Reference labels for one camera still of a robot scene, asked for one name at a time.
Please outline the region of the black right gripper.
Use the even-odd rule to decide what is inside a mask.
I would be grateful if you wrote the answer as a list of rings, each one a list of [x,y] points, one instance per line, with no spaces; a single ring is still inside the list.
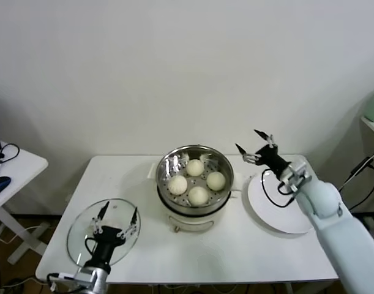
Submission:
[[[256,129],[254,131],[266,144],[256,154],[250,154],[236,143],[235,145],[242,156],[242,160],[248,164],[265,165],[274,172],[275,176],[281,176],[290,163],[279,156],[278,145],[274,141],[273,135]]]

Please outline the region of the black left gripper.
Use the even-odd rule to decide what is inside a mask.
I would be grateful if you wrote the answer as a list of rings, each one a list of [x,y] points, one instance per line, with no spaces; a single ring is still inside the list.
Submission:
[[[114,228],[109,226],[102,227],[102,221],[108,209],[110,202],[107,201],[101,207],[97,217],[92,219],[93,237],[85,239],[86,250],[90,253],[91,258],[85,265],[110,264],[114,250],[125,244],[131,236],[137,232],[137,208],[135,208],[130,224],[126,229]],[[95,242],[95,248],[90,249],[88,241]]]

